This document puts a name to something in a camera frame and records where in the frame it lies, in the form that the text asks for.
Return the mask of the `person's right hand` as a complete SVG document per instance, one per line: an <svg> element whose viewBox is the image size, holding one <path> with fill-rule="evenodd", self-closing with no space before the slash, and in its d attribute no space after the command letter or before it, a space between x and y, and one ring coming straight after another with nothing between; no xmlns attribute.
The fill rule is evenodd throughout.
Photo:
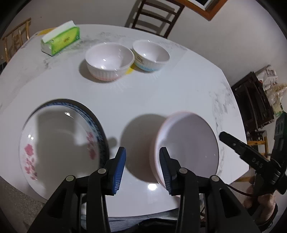
<svg viewBox="0 0 287 233"><path fill-rule="evenodd" d="M248 194L253 194L253 186L249 186L246 192ZM265 194L259 196L257 201L259 203L259 215L255 218L255 222L258 225L262 225L263 223L268 221L273 215L276 206L275 196L273 194ZM244 207L246 209L250 209L252 207L252 204L252 198L246 197L243 202Z"/></svg>

